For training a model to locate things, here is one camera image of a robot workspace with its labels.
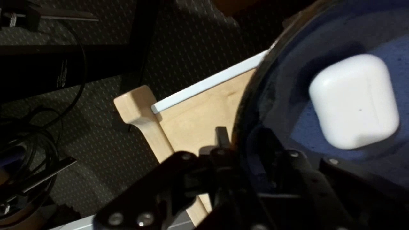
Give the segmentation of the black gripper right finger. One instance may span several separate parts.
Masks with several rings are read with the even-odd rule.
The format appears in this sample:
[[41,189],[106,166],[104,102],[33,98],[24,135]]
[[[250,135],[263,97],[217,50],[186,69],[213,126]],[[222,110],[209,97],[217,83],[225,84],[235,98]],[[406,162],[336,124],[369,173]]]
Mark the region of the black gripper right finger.
[[262,200],[276,230],[369,230],[303,152],[264,149],[259,158],[272,185]]

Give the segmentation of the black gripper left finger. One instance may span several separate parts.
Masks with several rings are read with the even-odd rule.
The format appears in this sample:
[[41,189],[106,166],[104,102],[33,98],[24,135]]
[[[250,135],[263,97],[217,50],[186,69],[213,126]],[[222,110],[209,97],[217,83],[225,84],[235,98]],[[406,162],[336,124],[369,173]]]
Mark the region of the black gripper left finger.
[[228,227],[219,202],[221,172],[235,163],[231,149],[209,149],[195,156],[179,150],[104,204],[93,217],[93,230],[166,230],[193,205],[199,194],[213,198],[213,209],[194,230]]

